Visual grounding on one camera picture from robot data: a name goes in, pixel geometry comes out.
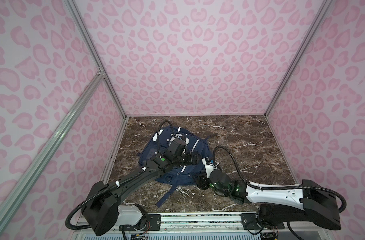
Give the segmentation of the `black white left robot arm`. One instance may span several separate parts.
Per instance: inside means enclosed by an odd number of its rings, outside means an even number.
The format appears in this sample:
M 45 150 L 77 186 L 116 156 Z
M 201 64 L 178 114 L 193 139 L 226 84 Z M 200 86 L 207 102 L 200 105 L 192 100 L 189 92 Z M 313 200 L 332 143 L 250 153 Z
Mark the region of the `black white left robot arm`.
M 102 236 L 114 226 L 133 226 L 137 230 L 147 227 L 147 213 L 138 204 L 123 206 L 122 202 L 143 185 L 163 177 L 174 169 L 196 165 L 202 161 L 197 151 L 188 150 L 185 141 L 175 139 L 163 152 L 158 152 L 143 166 L 115 182 L 95 184 L 81 208 L 81 214 L 96 236 Z

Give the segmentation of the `navy blue student backpack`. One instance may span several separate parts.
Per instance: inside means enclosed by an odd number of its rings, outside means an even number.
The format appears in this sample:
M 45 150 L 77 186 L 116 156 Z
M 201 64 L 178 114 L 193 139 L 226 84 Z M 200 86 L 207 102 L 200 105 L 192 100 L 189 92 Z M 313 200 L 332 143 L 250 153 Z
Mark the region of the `navy blue student backpack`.
M 173 163 L 171 171 L 156 179 L 157 182 L 171 185 L 171 189 L 156 203 L 158 208 L 177 187 L 197 183 L 199 176 L 205 172 L 202 159 L 212 157 L 208 140 L 214 136 L 216 134 L 202 139 L 181 127 L 164 127 L 156 132 L 145 148 L 137 154 L 140 166 L 158 153 Z

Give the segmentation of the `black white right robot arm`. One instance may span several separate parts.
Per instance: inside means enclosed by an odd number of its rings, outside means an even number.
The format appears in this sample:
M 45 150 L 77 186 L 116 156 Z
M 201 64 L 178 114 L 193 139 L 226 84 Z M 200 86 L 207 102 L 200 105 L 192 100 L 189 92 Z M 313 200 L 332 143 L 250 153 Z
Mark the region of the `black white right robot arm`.
M 345 210 L 343 196 L 311 180 L 300 185 L 274 186 L 232 180 L 221 170 L 194 177 L 198 188 L 211 189 L 234 203 L 259 204 L 256 222 L 276 226 L 286 222 L 311 222 L 321 228 L 339 231 L 340 213 Z

